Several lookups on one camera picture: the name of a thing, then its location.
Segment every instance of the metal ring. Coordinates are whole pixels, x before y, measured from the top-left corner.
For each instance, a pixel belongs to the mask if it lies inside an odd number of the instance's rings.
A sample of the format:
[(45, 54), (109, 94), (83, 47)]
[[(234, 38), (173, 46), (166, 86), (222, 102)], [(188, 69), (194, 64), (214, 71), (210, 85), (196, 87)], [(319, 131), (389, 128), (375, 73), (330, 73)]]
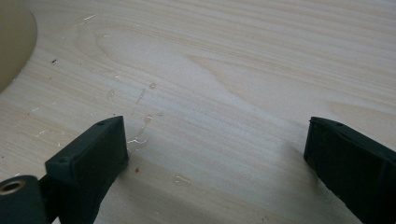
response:
[(26, 185), (24, 180), (14, 180), (0, 186), (0, 195), (8, 195), (18, 191)]

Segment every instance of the plywood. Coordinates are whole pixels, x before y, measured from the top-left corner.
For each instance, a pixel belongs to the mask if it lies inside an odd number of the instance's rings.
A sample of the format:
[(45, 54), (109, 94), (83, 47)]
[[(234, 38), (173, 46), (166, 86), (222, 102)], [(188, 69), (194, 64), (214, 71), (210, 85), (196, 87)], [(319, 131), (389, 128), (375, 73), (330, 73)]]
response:
[(0, 94), (0, 178), (101, 119), (128, 169), (96, 223), (360, 223), (303, 159), (311, 116), (396, 149), (392, 1), (25, 1), (35, 51)]

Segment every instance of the light wood surface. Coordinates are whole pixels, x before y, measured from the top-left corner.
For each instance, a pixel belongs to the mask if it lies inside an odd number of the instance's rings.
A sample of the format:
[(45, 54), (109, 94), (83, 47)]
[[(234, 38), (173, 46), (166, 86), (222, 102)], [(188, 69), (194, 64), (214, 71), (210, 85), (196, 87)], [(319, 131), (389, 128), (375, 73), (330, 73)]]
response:
[(0, 94), (1, 179), (123, 115), (132, 160), (95, 223), (360, 223), (304, 144), (318, 116), (396, 149), (394, 1), (24, 4), (38, 38)]

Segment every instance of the black clamp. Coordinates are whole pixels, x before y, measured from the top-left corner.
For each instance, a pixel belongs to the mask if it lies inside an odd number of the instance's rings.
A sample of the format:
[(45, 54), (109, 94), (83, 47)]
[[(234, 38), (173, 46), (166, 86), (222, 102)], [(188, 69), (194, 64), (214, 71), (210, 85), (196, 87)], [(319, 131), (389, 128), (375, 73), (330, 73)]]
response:
[(128, 160), (123, 117), (100, 121), (46, 161), (39, 181), (21, 175), (0, 183), (0, 222), (93, 223)]
[(346, 125), (311, 118), (304, 159), (363, 223), (396, 221), (396, 153)]

